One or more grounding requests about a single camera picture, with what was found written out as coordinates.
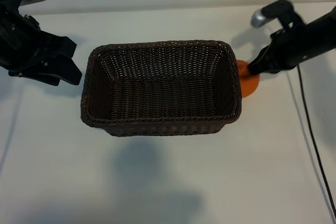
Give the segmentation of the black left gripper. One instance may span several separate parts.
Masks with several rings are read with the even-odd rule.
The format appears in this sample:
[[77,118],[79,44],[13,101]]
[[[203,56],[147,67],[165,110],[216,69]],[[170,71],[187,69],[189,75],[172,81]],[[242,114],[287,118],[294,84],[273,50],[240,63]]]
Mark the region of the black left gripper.
[[[5,4],[1,5],[1,67],[12,77],[24,77],[52,86],[60,80],[78,86],[82,72],[71,59],[77,44],[69,37],[59,37],[42,31],[31,16],[22,16]],[[49,59],[52,76],[46,74]]]

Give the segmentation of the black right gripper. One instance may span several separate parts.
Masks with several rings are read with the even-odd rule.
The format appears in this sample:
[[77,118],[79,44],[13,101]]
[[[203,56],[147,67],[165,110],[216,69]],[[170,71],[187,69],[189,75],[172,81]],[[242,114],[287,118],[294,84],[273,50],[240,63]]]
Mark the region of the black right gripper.
[[248,64],[250,74],[290,70],[329,51],[329,19],[320,17],[295,31],[284,31],[271,38],[271,44]]

